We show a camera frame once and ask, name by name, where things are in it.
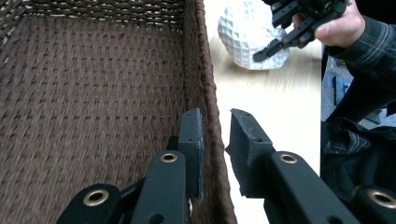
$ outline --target human hand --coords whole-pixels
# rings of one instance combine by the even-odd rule
[[[327,46],[338,46],[343,49],[350,48],[364,32],[365,20],[359,13],[355,0],[346,7],[344,14],[335,20],[326,22],[315,31],[315,38]],[[301,15],[293,17],[294,24],[298,26],[303,20]]]

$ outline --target table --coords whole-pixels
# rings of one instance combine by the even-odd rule
[[[230,139],[230,110],[242,109],[256,118],[277,151],[297,153],[318,174],[321,44],[316,40],[304,49],[291,49],[288,60],[276,70],[248,71],[238,67],[217,31],[219,17],[229,1],[204,0],[224,145],[227,147]],[[238,223],[268,223],[263,199],[241,197],[228,154],[224,156]]]

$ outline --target gray floor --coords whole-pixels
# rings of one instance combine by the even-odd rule
[[[330,58],[326,70],[325,77],[322,81],[321,88],[321,120],[325,120],[330,116],[332,111],[335,109],[335,97],[334,97],[334,76],[339,76],[346,81],[351,81],[353,79],[346,69],[346,67],[335,59]],[[363,119],[360,125],[367,128],[373,129],[378,126],[396,126],[396,115],[386,117],[387,110],[382,109],[379,113],[380,123],[376,124],[368,119]]]

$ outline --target brown woven basket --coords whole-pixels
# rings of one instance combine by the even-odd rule
[[[191,222],[236,222],[202,0],[0,6],[1,223],[54,223],[89,185],[132,185],[195,107],[205,196]]]

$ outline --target plaid sleeve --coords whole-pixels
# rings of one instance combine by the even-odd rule
[[[396,79],[396,26],[364,17],[366,28],[348,50],[330,48],[330,55],[343,59],[371,76]]]

